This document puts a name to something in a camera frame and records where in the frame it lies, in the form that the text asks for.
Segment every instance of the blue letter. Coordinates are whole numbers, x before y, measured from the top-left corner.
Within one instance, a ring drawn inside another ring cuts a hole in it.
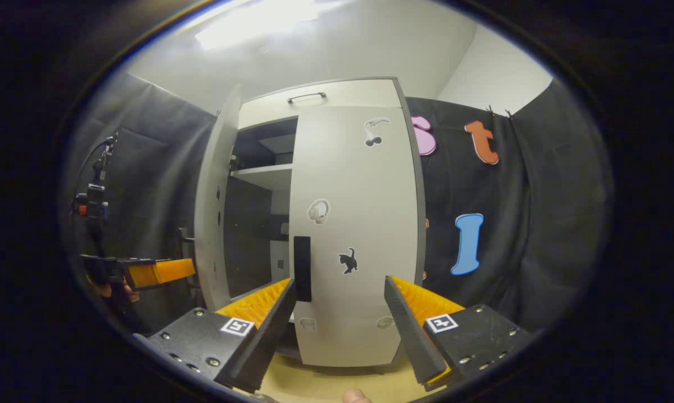
[[[457,264],[452,267],[452,275],[470,273],[479,267],[476,260],[476,250],[479,245],[479,228],[484,222],[481,214],[464,214],[457,217],[455,224],[461,231],[459,238],[459,257]]]

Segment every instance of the wooden floor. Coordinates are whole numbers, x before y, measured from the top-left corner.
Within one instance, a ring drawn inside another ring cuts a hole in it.
[[[383,367],[311,367],[275,354],[259,392],[280,403],[322,403],[341,401],[348,388],[359,388],[375,403],[404,403],[428,395],[416,382],[402,347],[394,362]]]

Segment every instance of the open cabinet door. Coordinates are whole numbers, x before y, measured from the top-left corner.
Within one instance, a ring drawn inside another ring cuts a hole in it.
[[[364,367],[393,360],[400,339],[384,302],[384,277],[413,283],[418,217],[414,159],[401,108],[299,112],[290,266],[304,364]]]
[[[207,308],[230,303],[223,250],[223,221],[230,155],[242,105],[240,85],[228,95],[205,147],[195,194],[195,262]]]

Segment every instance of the orange letter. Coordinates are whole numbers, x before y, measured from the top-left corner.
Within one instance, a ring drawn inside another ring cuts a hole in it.
[[[494,165],[499,162],[499,154],[491,151],[489,147],[488,138],[493,140],[494,135],[491,131],[486,130],[484,125],[476,120],[464,126],[464,130],[472,133],[472,140],[474,141],[474,150],[481,161]]]

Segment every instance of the cabinet shelf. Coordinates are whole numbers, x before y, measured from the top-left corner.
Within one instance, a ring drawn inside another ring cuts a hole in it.
[[[240,169],[232,171],[230,176],[251,184],[269,189],[289,190],[292,178],[292,164],[261,166],[260,168]]]

